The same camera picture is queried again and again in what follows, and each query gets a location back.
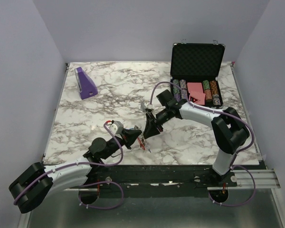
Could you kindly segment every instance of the gray wall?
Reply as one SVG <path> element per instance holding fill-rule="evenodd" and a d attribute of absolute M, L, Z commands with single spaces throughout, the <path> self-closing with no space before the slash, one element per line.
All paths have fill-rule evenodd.
<path fill-rule="evenodd" d="M 32 0 L 0 0 L 0 228 L 17 227 L 8 187 L 42 157 L 65 68 Z"/>
<path fill-rule="evenodd" d="M 236 61 L 236 75 L 266 164 L 285 200 L 285 0 L 271 0 Z"/>
<path fill-rule="evenodd" d="M 65 61 L 170 61 L 187 42 L 235 61 L 269 0 L 34 0 Z"/>

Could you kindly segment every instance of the robotic arm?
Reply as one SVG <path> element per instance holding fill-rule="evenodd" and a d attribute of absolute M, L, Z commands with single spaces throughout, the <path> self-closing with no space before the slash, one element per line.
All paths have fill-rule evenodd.
<path fill-rule="evenodd" d="M 175 191 L 175 194 L 182 194 L 182 196 L 191 194 L 192 187 L 207 189 L 208 186 L 220 186 L 222 182 L 226 182 L 227 176 L 230 173 L 230 166 L 235 159 L 238 148 L 243 145 L 249 137 L 249 131 L 245 125 L 238 120 L 228 118 L 221 114 L 216 114 L 215 112 L 211 113 L 198 108 L 192 108 L 192 105 L 184 99 L 178 102 L 168 90 L 160 93 L 157 98 L 165 108 L 155 116 L 152 113 L 152 109 L 145 108 L 147 122 L 143 132 L 143 137 L 147 139 L 160 134 L 163 131 L 162 125 L 174 117 L 193 120 L 212 127 L 219 146 L 218 156 L 212 166 L 212 170 L 210 170 L 210 172 L 208 171 L 208 168 L 193 168 L 192 170 L 187 170 L 186 172 L 195 172 L 194 175 L 196 176 L 198 173 L 200 173 L 199 176 L 204 176 L 204 178 L 201 178 L 200 180 L 201 183 L 197 183 L 184 179 L 183 177 L 185 175 L 178 175 L 169 169 L 166 171 L 159 170 L 158 173 L 163 174 L 164 178 L 161 176 L 155 180 L 156 178 L 152 175 L 145 175 L 143 173 L 140 175 L 139 172 L 141 172 L 141 168 L 130 168 L 129 170 L 125 170 L 124 167 L 120 166 L 120 170 L 124 171 L 127 175 L 117 175 L 120 177 L 120 181 L 118 182 L 125 186 L 125 184 L 131 183 L 132 181 L 144 179 L 142 181 L 142 191 L 146 194 L 144 188 L 146 186 L 152 188 L 150 185 L 151 181 L 155 180 L 165 183 L 167 178 L 172 178 L 174 176 L 174 180 L 178 180 L 179 183 L 185 184 L 185 192 L 182 192 L 179 189 Z M 236 110 L 233 108 L 228 108 L 223 112 L 239 118 Z M 110 125 L 110 130 L 108 132 L 111 134 L 112 139 L 108 141 L 103 138 L 94 139 L 88 152 L 86 152 L 81 158 L 70 163 L 63 163 L 61 165 L 54 166 L 44 166 L 41 162 L 34 163 L 9 186 L 9 190 L 15 199 L 14 205 L 19 207 L 21 213 L 27 213 L 35 209 L 41 204 L 45 197 L 55 192 L 99 181 L 98 177 L 103 178 L 107 176 L 108 173 L 107 169 L 103 169 L 103 166 L 112 167 L 121 162 L 122 157 L 119 162 L 114 164 L 104 164 L 102 159 L 107 159 L 118 149 L 121 149 L 123 145 L 130 149 L 131 145 L 142 134 L 142 131 L 137 129 L 124 129 L 123 125 L 118 121 L 110 122 L 112 124 Z M 109 171 L 110 174 L 117 174 L 118 172 L 119 171 L 115 171 L 113 167 L 112 170 Z M 170 187 L 173 188 L 173 186 L 166 186 L 166 188 L 172 190 Z M 163 192 L 160 189 L 157 191 L 157 195 L 167 194 L 169 196 L 170 190 Z"/>

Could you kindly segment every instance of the wall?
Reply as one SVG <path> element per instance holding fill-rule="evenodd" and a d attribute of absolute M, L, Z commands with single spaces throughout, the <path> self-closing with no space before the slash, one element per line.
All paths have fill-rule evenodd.
<path fill-rule="evenodd" d="M 285 200 L 285 0 L 271 0 L 235 65 L 266 164 Z"/>
<path fill-rule="evenodd" d="M 9 185 L 40 161 L 66 65 L 31 0 L 0 0 L 0 228 L 17 227 Z"/>
<path fill-rule="evenodd" d="M 227 46 L 235 61 L 269 0 L 34 0 L 68 62 L 170 61 L 172 44 Z"/>

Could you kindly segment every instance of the stack of poker chips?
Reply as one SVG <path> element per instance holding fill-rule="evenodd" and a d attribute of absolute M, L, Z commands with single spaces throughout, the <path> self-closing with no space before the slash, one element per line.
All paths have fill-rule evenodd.
<path fill-rule="evenodd" d="M 180 86 L 179 81 L 178 81 L 177 79 L 174 79 L 172 82 L 173 82 L 174 84 Z M 180 98 L 181 98 L 181 92 L 180 92 L 180 90 L 179 90 L 176 86 L 173 86 L 173 95 L 174 95 L 174 97 L 175 97 L 175 99 L 176 99 L 177 101 L 180 101 L 180 100 L 181 100 L 181 99 L 180 99 Z"/>
<path fill-rule="evenodd" d="M 218 91 L 218 88 L 217 88 L 217 82 L 216 81 L 211 81 L 209 84 L 210 84 L 210 89 L 211 89 L 211 93 L 212 93 L 213 104 L 214 105 L 220 105 L 219 91 Z"/>
<path fill-rule="evenodd" d="M 186 99 L 187 95 L 187 86 L 186 86 L 186 81 L 185 80 L 180 80 L 180 87 L 182 91 L 180 92 L 180 97 L 182 99 Z"/>
<path fill-rule="evenodd" d="M 211 95 L 211 91 L 210 91 L 210 85 L 209 85 L 209 81 L 205 80 L 203 81 L 203 89 L 204 89 L 204 93 L 205 93 L 205 100 L 206 102 L 212 102 L 212 95 Z"/>

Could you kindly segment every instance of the marble tabletop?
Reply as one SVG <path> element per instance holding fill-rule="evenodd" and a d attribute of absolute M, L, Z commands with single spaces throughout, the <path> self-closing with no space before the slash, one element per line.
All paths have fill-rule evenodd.
<path fill-rule="evenodd" d="M 82 67 L 93 79 L 98 95 L 81 100 L 77 91 L 74 69 Z M 45 153 L 45 164 L 70 162 L 82 156 L 93 139 L 111 137 L 103 128 L 107 120 L 118 120 L 125 128 L 145 127 L 145 114 L 139 109 L 148 103 L 154 85 L 170 80 L 169 62 L 91 62 L 71 63 L 63 88 L 54 126 Z M 230 63 L 222 63 L 218 83 L 224 107 L 234 107 L 246 119 Z M 155 95 L 169 88 L 162 84 Z M 162 107 L 154 97 L 156 112 Z M 121 164 L 212 164 L 218 146 L 212 129 L 189 120 L 172 119 L 163 125 L 164 132 L 147 141 L 151 153 L 143 151 L 138 142 L 128 150 L 124 147 Z M 113 163 L 119 157 L 109 157 Z M 258 164 L 255 146 L 241 152 L 235 164 Z"/>

